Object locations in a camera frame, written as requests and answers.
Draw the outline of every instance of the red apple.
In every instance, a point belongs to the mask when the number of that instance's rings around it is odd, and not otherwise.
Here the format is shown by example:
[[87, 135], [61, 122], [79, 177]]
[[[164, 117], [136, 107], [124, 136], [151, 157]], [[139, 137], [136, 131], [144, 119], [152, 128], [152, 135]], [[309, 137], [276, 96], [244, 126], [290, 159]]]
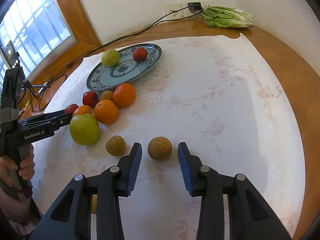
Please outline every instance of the red apple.
[[133, 59], [137, 62], [146, 60], [148, 52], [145, 48], [139, 47], [133, 51]]
[[98, 102], [99, 97], [93, 91], [85, 92], [82, 96], [82, 103], [85, 106], [90, 106], [91, 108], [94, 108]]
[[67, 106], [66, 109], [64, 110], [64, 113], [73, 113], [79, 106], [77, 104], [72, 104], [70, 106]]

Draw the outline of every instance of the tangerine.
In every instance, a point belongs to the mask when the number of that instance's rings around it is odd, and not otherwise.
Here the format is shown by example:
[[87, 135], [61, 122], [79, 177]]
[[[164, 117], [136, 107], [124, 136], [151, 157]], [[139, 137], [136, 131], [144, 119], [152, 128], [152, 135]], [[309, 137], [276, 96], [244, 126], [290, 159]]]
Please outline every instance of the tangerine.
[[119, 109], [114, 102], [104, 99], [95, 106], [94, 116], [100, 123], [112, 124], [118, 119]]
[[117, 106], [127, 107], [135, 100], [136, 90], [133, 85], [123, 83], [116, 88], [112, 98]]
[[92, 110], [90, 106], [79, 106], [74, 112], [72, 117], [78, 114], [92, 114]]

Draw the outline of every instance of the human hand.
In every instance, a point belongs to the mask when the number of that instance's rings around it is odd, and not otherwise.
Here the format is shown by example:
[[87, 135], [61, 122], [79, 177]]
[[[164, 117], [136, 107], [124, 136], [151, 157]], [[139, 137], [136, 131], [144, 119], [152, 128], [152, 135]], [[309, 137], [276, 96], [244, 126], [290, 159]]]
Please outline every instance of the human hand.
[[[19, 175], [24, 180], [32, 179], [35, 174], [35, 163], [33, 162], [33, 145], [30, 144], [29, 154], [20, 162]], [[18, 165], [7, 155], [0, 158], [0, 178], [9, 187], [13, 188], [13, 181], [9, 174], [8, 169], [18, 169]]]

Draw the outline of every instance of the lettuce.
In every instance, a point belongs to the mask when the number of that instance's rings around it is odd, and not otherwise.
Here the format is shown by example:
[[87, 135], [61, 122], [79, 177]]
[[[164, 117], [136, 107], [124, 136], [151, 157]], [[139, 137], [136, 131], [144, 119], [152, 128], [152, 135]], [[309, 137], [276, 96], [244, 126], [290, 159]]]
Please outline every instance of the lettuce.
[[208, 7], [201, 16], [208, 22], [209, 27], [250, 28], [253, 26], [252, 15], [245, 11], [226, 7]]

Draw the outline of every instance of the decorative plate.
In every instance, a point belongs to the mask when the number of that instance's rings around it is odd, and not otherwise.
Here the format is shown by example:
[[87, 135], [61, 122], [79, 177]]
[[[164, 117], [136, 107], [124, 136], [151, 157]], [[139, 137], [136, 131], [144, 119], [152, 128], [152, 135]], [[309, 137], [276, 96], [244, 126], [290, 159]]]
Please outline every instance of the decorative plate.
[[[133, 51], [144, 47], [148, 51], [145, 61], [136, 62], [132, 58]], [[119, 50], [120, 60], [114, 67], [105, 67], [100, 62], [89, 74], [87, 88], [92, 91], [103, 91], [116, 88], [122, 83], [130, 83], [144, 75], [158, 61], [162, 49], [151, 43], [137, 44]]]

